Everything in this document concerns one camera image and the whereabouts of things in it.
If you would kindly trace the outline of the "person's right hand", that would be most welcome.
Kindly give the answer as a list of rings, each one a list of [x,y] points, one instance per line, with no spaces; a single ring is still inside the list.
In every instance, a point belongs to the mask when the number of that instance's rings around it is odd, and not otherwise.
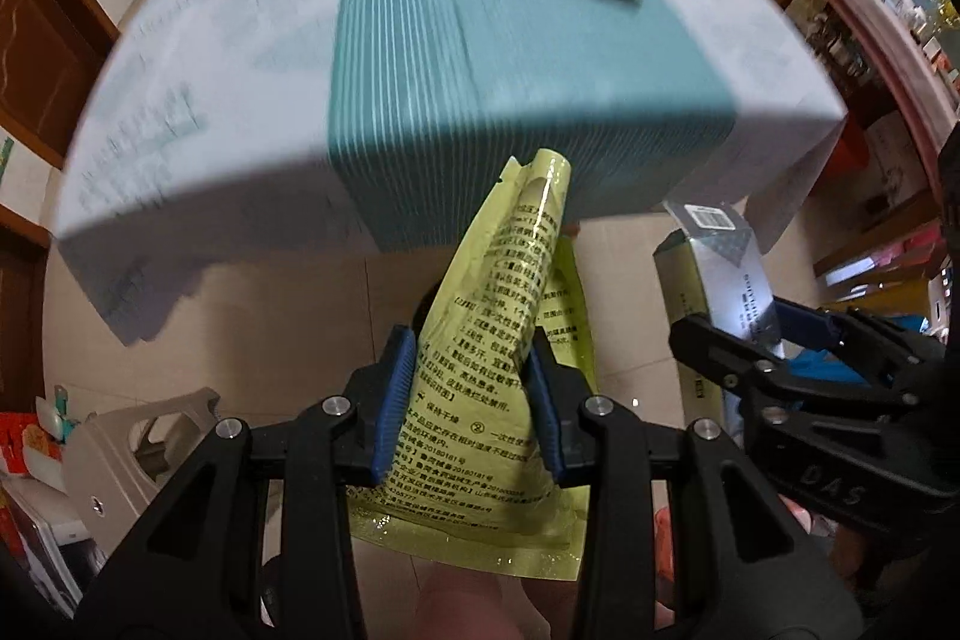
[[[789,512],[797,520],[805,533],[816,537],[833,537],[836,534],[836,523],[820,513],[812,513],[802,505],[794,502],[786,495],[781,496],[781,502],[788,507]]]

